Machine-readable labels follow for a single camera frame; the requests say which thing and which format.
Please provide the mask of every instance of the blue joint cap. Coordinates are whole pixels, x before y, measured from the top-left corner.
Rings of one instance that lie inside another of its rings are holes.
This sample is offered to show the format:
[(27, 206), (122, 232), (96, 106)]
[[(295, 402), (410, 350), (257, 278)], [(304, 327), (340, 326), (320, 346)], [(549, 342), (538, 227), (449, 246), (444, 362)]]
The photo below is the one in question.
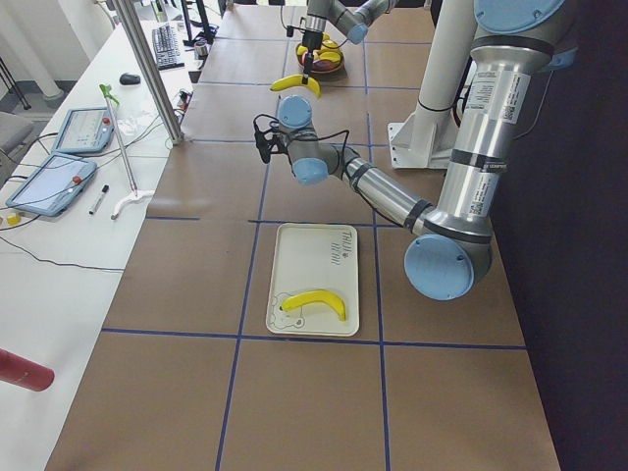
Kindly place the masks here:
[(360, 23), (349, 30), (346, 38), (353, 44), (359, 44), (364, 40), (367, 32), (369, 32), (369, 28), (363, 23)]
[(292, 171), (299, 184), (308, 186), (322, 182), (327, 178), (327, 164), (315, 157), (298, 159), (292, 164)]
[(456, 299), (473, 287), (475, 276), (469, 255), (442, 235), (427, 234), (415, 239), (403, 262), (410, 283), (432, 299)]
[(312, 106), (307, 98), (292, 95), (279, 104), (279, 121), (286, 128), (298, 130), (312, 121)]
[(515, 34), (540, 25), (563, 3), (565, 0), (475, 0), (475, 19), (488, 32)]
[(555, 54), (551, 58), (549, 64), (540, 69), (539, 72), (557, 71), (559, 69), (566, 69), (567, 67), (571, 67), (576, 61), (577, 53), (578, 48), (574, 47), (573, 49)]

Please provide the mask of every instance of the toy banana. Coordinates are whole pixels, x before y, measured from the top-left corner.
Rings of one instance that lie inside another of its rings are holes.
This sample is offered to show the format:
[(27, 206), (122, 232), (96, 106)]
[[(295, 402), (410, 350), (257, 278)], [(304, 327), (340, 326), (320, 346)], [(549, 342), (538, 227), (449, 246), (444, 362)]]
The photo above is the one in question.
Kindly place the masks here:
[(333, 51), (322, 52), (318, 58), (322, 61), (331, 61), (336, 65), (342, 60), (342, 56), (338, 52)]
[(327, 39), (323, 41), (323, 44), (321, 45), (321, 51), (335, 51), (340, 53), (340, 46), (337, 42), (332, 41), (331, 39)]
[(342, 322), (346, 321), (346, 311), (344, 309), (344, 301), (342, 298), (334, 292), (327, 291), (326, 289), (315, 289), (313, 291), (306, 291), (294, 296), (284, 299), (280, 309), (282, 311), (291, 311), (305, 304), (311, 304), (313, 302), (323, 302), (334, 309), (338, 317)]
[(321, 85), (314, 78), (310, 77), (307, 81), (307, 84), (304, 85), (301, 80), (303, 77), (301, 75), (287, 76), (284, 78), (280, 78), (279, 80), (274, 81), (271, 84), (271, 90), (273, 91), (282, 91), (287, 88), (291, 88), (293, 86), (305, 86), (309, 88), (317, 98), (321, 97)]

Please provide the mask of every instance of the red object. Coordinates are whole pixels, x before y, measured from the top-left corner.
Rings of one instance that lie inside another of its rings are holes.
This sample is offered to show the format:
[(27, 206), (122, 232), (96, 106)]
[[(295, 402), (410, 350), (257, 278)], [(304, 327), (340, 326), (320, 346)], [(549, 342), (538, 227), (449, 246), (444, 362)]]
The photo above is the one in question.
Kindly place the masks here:
[(0, 380), (33, 391), (43, 391), (55, 379), (50, 368), (0, 348)]

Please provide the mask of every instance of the white tray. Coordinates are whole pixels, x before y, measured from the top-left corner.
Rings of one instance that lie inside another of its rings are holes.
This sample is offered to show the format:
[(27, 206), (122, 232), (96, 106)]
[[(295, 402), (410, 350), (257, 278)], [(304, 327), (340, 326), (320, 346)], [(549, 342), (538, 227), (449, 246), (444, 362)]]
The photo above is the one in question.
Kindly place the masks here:
[[(345, 321), (322, 302), (289, 312), (287, 297), (314, 289), (334, 292), (344, 301)], [(354, 335), (358, 309), (357, 231), (352, 226), (282, 224), (277, 231), (266, 327), (275, 334)]]

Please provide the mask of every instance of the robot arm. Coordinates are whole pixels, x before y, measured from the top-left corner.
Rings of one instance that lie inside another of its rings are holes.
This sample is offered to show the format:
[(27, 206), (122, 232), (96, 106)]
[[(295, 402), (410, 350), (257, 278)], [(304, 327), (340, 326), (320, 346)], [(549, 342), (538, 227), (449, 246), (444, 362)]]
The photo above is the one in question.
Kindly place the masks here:
[[(494, 3), (475, 0), (478, 29), (470, 53), (477, 72), (436, 206), (360, 159), (354, 150), (322, 143), (304, 98), (285, 98), (273, 129), (275, 142), (288, 155), (301, 184), (334, 175), (418, 236), (406, 251), (405, 272), (415, 288), (433, 299), (464, 295), (490, 269), (489, 211), (506, 169), (528, 82), (532, 74), (551, 64), (556, 46), (569, 36), (577, 8), (576, 0), (545, 0), (544, 9), (539, 7), (544, 3), (540, 0), (533, 11), (528, 2), (508, 2), (508, 8), (505, 4), (494, 7)], [(322, 31), (324, 18), (331, 16), (329, 9), (311, 6), (308, 17), (310, 11), (311, 30)], [(264, 139), (259, 129), (256, 141), (261, 151)]]
[(362, 42), (368, 26), (382, 14), (389, 12), (397, 0), (369, 0), (355, 13), (339, 0), (309, 0), (302, 44), (307, 47), (303, 61), (303, 84), (312, 72), (314, 51), (321, 48), (327, 21), (334, 25), (353, 44)]

